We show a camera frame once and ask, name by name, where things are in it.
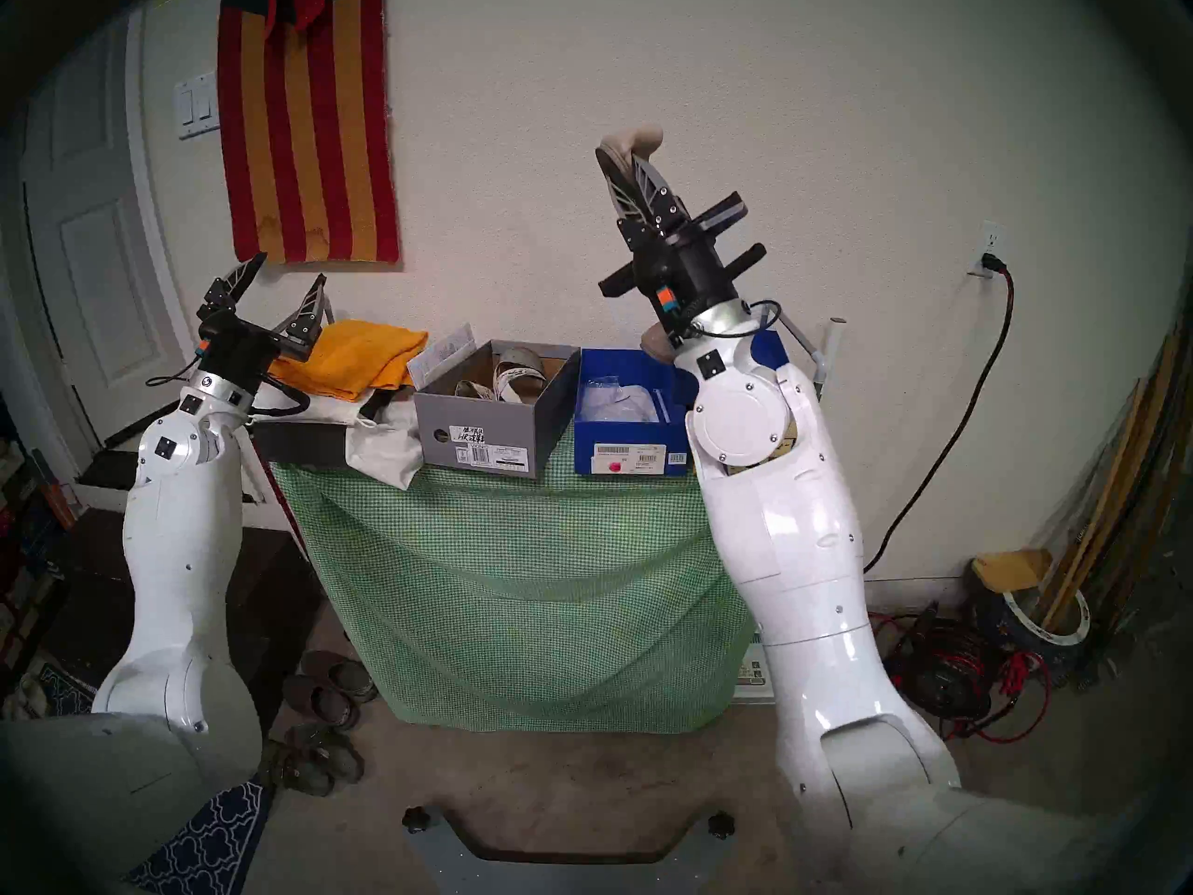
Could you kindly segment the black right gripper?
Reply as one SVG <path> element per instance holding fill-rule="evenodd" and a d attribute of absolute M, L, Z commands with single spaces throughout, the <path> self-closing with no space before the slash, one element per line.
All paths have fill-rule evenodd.
<path fill-rule="evenodd" d="M 637 155 L 637 183 L 616 154 L 596 149 L 617 212 L 618 229 L 631 263 L 599 283 L 601 295 L 617 298 L 639 291 L 654 308 L 667 337 L 696 337 L 700 314 L 738 298 L 734 282 L 766 255 L 761 243 L 724 264 L 716 239 L 746 217 L 743 200 L 721 200 L 690 217 L 682 200 L 653 163 Z"/>

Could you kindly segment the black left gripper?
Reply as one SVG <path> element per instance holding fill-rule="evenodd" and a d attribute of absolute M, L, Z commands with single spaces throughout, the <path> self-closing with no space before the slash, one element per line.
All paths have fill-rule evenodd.
<path fill-rule="evenodd" d="M 324 273 L 319 273 L 299 307 L 279 331 L 251 325 L 235 314 L 236 305 L 267 260 L 256 253 L 214 279 L 204 295 L 200 348 L 191 385 L 202 395 L 231 406 L 253 406 L 260 385 L 272 385 L 292 406 L 309 406 L 310 396 L 271 376 L 282 356 L 307 362 L 328 326 Z"/>

